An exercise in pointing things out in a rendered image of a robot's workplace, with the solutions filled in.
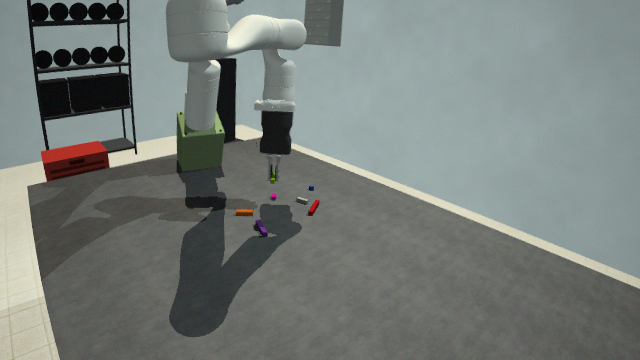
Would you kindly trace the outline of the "red rod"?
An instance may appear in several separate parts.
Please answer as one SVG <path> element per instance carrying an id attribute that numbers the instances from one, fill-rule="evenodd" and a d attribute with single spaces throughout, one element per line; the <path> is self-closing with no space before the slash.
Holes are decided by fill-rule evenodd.
<path id="1" fill-rule="evenodd" d="M 316 208 L 318 207 L 318 205 L 319 205 L 319 200 L 315 200 L 315 202 L 313 203 L 312 207 L 310 208 L 310 210 L 308 212 L 308 215 L 312 216 L 314 214 Z"/>

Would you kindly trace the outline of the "purple rod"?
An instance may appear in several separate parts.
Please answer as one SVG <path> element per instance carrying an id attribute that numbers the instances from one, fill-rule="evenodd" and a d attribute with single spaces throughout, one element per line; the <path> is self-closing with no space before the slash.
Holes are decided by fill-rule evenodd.
<path id="1" fill-rule="evenodd" d="M 260 220 L 256 220 L 256 226 L 259 229 L 260 233 L 262 234 L 263 237 L 268 237 L 268 233 L 266 231 L 266 229 L 264 228 L 263 224 L 261 223 Z"/>

